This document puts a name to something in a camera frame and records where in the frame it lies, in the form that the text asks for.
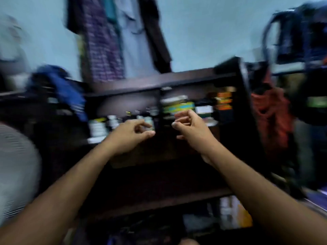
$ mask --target wall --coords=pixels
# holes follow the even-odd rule
[[[235,54],[255,59],[276,10],[308,0],[157,0],[174,71],[212,67]]]
[[[22,48],[31,70],[59,65],[81,80],[75,35],[64,27],[65,0],[1,0],[0,14],[17,19],[25,31]]]
[[[262,30],[276,10],[307,0],[157,0],[174,71],[212,67],[237,54],[254,60]],[[27,33],[23,45],[32,69],[57,64],[80,79],[74,34],[65,29],[65,0],[1,0]]]

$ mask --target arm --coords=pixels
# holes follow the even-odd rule
[[[0,244],[58,244],[108,160],[154,136],[154,131],[144,131],[141,125],[151,127],[144,120],[130,120],[117,127],[10,224],[0,228]]]
[[[327,244],[327,221],[236,158],[193,111],[175,115],[173,128],[215,167],[252,217],[286,244]]]

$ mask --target forearm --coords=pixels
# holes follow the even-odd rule
[[[208,157],[250,214],[287,244],[327,244],[327,221],[274,186],[218,142]]]
[[[0,244],[58,244],[75,218],[99,173],[112,156],[99,144],[0,229]]]

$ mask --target hand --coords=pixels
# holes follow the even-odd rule
[[[111,146],[114,154],[129,152],[139,143],[156,134],[155,131],[146,131],[144,126],[152,127],[151,124],[145,123],[144,119],[127,120],[111,132],[104,143]]]
[[[181,132],[177,139],[185,139],[192,148],[207,156],[211,148],[219,142],[215,139],[210,129],[201,117],[194,111],[187,110],[175,114],[172,127]]]

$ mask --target blue cloth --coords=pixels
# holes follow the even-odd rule
[[[59,101],[67,104],[75,112],[80,121],[88,121],[84,112],[85,99],[83,94],[65,80],[65,77],[68,77],[67,73],[64,73],[60,67],[54,65],[41,66],[37,69],[37,73],[45,74],[49,77],[51,83],[56,87],[56,94]]]
[[[116,23],[117,16],[116,16],[115,4],[113,0],[103,0],[103,4],[108,20],[110,22]]]

